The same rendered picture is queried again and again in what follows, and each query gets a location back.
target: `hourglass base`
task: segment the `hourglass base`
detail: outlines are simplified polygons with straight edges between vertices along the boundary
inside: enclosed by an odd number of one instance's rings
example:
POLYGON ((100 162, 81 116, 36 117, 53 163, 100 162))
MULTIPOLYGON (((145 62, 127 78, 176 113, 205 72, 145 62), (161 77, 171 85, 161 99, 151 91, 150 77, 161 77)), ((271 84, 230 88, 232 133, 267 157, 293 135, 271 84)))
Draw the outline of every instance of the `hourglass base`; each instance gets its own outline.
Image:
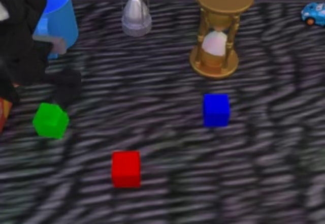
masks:
POLYGON ((126 22, 124 18, 122 18, 122 29, 123 32, 131 37, 141 37, 145 36, 147 33, 151 31, 151 17, 144 20, 142 24, 134 24, 131 22, 126 22))
POLYGON ((191 64, 191 67, 196 71, 198 74, 208 77, 208 78, 213 78, 213 79, 222 79, 230 76, 232 73, 235 72, 235 70, 238 67, 238 56, 236 52, 233 50, 229 56, 228 59, 228 67, 224 71, 221 69, 221 66, 219 67, 211 67, 208 66, 207 64, 204 64, 203 62, 200 62, 198 65, 195 61, 195 58, 197 56, 198 52, 198 47, 194 46, 192 49, 190 56, 189 56, 189 61, 191 64))

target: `toy car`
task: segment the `toy car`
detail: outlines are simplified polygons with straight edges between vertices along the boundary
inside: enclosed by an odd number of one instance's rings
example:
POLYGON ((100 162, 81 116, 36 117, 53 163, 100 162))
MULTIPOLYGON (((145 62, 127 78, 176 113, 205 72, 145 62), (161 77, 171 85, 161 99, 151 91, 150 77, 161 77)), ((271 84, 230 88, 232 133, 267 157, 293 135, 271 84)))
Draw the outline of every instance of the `toy car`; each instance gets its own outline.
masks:
POLYGON ((325 3, 309 3, 301 11, 301 19, 309 26, 325 26, 325 3))

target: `hourglass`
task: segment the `hourglass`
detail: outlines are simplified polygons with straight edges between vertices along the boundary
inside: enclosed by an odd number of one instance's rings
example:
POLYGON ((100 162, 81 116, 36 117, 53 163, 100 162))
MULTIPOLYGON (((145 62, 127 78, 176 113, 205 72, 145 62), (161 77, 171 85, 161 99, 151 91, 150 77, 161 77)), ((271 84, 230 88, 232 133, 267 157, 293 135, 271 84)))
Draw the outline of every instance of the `hourglass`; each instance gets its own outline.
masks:
POLYGON ((151 30, 151 16, 143 0, 128 0, 123 10, 122 29, 132 37, 146 35, 151 30))
POLYGON ((197 0, 201 7, 198 43, 190 54, 190 64, 199 74, 221 79, 230 76, 238 66, 234 40, 240 14, 254 0, 197 0))

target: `orange wheel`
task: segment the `orange wheel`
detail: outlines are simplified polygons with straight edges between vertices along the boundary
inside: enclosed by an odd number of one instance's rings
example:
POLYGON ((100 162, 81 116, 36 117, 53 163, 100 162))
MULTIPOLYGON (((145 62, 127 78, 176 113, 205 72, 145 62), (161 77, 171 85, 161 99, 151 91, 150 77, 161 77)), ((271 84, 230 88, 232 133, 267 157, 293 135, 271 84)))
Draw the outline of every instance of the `orange wheel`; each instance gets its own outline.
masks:
POLYGON ((307 23, 307 25, 312 26, 315 24, 315 19, 309 17, 306 19, 306 23, 307 23))

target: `mug handle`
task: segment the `mug handle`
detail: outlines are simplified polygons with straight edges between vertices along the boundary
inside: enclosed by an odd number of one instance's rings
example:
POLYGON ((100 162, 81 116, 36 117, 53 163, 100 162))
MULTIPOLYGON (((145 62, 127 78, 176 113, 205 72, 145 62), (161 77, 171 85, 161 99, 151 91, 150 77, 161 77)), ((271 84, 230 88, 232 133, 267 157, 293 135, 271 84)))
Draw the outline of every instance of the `mug handle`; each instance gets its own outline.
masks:
POLYGON ((37 33, 40 36, 49 36, 48 19, 46 17, 41 17, 37 25, 37 33))

